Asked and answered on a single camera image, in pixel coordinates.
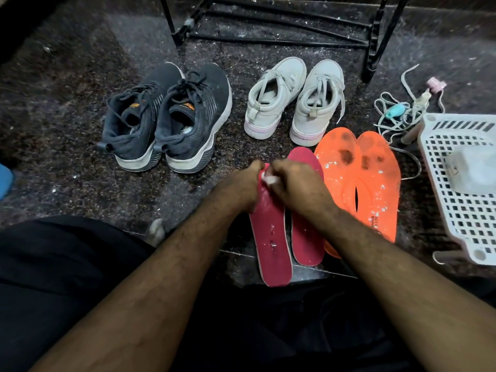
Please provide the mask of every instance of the pink plastic cap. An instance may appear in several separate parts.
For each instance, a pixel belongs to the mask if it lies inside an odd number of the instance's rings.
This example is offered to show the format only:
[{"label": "pink plastic cap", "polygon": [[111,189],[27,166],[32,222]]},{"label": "pink plastic cap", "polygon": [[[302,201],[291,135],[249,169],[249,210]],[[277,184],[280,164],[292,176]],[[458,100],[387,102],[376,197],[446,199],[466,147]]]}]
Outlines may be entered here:
[{"label": "pink plastic cap", "polygon": [[427,86],[431,89],[431,93],[437,94],[446,87],[446,82],[440,81],[436,77],[431,77],[431,79],[427,81]]}]

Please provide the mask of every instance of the person's left hand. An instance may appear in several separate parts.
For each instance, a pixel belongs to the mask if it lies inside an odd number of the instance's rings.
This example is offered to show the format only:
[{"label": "person's left hand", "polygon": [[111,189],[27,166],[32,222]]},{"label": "person's left hand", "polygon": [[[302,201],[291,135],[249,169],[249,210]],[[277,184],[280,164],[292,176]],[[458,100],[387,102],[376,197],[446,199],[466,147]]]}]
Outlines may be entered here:
[{"label": "person's left hand", "polygon": [[248,168],[235,169],[215,186],[211,195],[220,203],[233,205],[238,212],[253,210],[258,202],[258,175],[264,168],[263,162],[255,160]]}]

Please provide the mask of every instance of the white shoelace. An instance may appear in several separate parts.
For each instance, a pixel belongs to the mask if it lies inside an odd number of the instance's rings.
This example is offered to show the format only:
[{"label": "white shoelace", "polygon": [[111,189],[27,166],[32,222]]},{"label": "white shoelace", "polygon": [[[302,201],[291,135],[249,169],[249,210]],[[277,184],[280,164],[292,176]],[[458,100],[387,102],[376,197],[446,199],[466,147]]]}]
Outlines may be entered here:
[{"label": "white shoelace", "polygon": [[286,74],[278,72],[277,69],[268,69],[261,77],[261,79],[263,79],[263,82],[257,99],[259,103],[261,103],[262,97],[264,96],[267,83],[273,79],[277,80],[277,77],[282,78],[289,92],[293,91],[293,89],[296,87],[296,76],[294,74],[289,74],[289,76],[287,76]]},{"label": "white shoelace", "polygon": [[327,82],[331,82],[331,89],[334,91],[334,89],[338,90],[338,95],[341,97],[341,113],[339,116],[339,120],[336,124],[341,121],[341,118],[344,115],[345,111],[345,99],[344,99],[344,84],[342,83],[341,79],[332,75],[332,74],[318,74],[316,76],[317,80],[317,95],[315,97],[315,100],[313,101],[312,109],[309,112],[309,116],[311,118],[316,118],[317,117],[317,106],[319,104],[319,100],[321,101],[322,108],[325,108],[328,106],[327,103]]},{"label": "white shoelace", "polygon": [[[406,79],[405,79],[406,73],[414,70],[417,66],[418,66],[418,64],[411,67],[410,69],[406,70],[405,72],[403,72],[403,74],[401,75],[401,78],[400,78],[401,84],[405,88],[405,90],[408,93],[408,95],[410,96],[410,98],[412,98],[412,100],[413,100],[412,106],[408,102],[400,102],[398,99],[394,98],[394,96],[391,95],[391,93],[389,93],[388,91],[382,92],[381,95],[379,96],[379,99],[376,99],[374,101],[374,108],[377,111],[377,113],[379,113],[379,115],[381,115],[381,118],[379,119],[377,124],[374,124],[374,126],[377,127],[377,131],[379,132],[379,134],[386,139],[385,135],[387,133],[396,132],[396,133],[393,133],[389,137],[389,140],[387,140],[387,142],[389,144],[393,143],[393,138],[395,136],[403,135],[403,134],[405,134],[405,132],[407,130],[409,130],[413,126],[415,126],[422,119],[422,117],[424,116],[424,113],[427,112],[427,108],[429,107],[429,98],[431,97],[429,89],[427,89],[424,92],[424,94],[426,94],[426,95],[429,94],[428,96],[422,95],[419,98],[415,98],[415,96],[413,95],[413,93],[410,89],[410,86],[408,86],[408,84],[406,83]],[[441,109],[441,112],[445,113],[446,109],[444,108],[443,101],[442,101],[443,93],[444,93],[444,90],[441,90],[439,98],[437,99],[437,105]],[[379,107],[377,106],[377,103],[379,103],[382,106],[382,110],[379,109]],[[397,104],[403,105],[405,107],[405,112],[402,115],[400,115],[399,119],[396,119],[396,118],[386,119],[386,120],[389,120],[392,123],[392,125],[385,125],[384,120],[385,120],[385,114],[388,111],[388,106],[390,106],[389,108],[391,108]],[[397,147],[389,146],[389,148],[394,150],[394,151],[399,151],[400,153],[404,153],[404,154],[408,155],[417,164],[417,168],[418,168],[417,173],[411,177],[403,177],[401,180],[415,179],[420,175],[420,173],[422,172],[422,165],[415,155],[413,155],[409,151],[406,151],[404,149],[399,149]]]}]

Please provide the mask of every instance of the person's right hand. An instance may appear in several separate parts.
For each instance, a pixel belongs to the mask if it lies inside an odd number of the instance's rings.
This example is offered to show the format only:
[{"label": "person's right hand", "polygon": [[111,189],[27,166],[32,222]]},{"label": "person's right hand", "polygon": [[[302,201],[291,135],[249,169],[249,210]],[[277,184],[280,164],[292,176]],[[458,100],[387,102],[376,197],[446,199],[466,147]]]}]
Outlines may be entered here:
[{"label": "person's right hand", "polygon": [[323,212],[337,208],[324,181],[309,165],[289,159],[276,160],[267,169],[266,175],[281,178],[269,188],[284,205],[299,213],[316,225]]}]

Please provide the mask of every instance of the sneaker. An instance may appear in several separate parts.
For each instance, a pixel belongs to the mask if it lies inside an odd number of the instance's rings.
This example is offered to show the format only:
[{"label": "sneaker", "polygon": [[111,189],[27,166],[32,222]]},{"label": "sneaker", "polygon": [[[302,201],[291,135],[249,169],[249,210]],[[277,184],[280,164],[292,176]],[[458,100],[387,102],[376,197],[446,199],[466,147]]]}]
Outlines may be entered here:
[{"label": "sneaker", "polygon": [[294,143],[307,147],[319,143],[339,103],[338,122],[341,120],[345,111],[343,90],[343,70],[337,62],[322,60],[310,71],[298,97],[289,131]]},{"label": "sneaker", "polygon": [[307,66],[298,57],[287,57],[267,70],[248,94],[245,132],[253,138],[269,138],[281,121],[282,112],[300,93]]},{"label": "sneaker", "polygon": [[194,174],[214,151],[215,134],[233,105],[231,85],[213,62],[191,71],[169,89],[159,112],[155,151],[165,153],[170,169]]},{"label": "sneaker", "polygon": [[160,104],[168,88],[181,78],[181,70],[167,62],[139,85],[107,100],[108,111],[98,147],[114,153],[115,160],[126,171],[146,171],[160,160],[160,152],[153,150]]}]

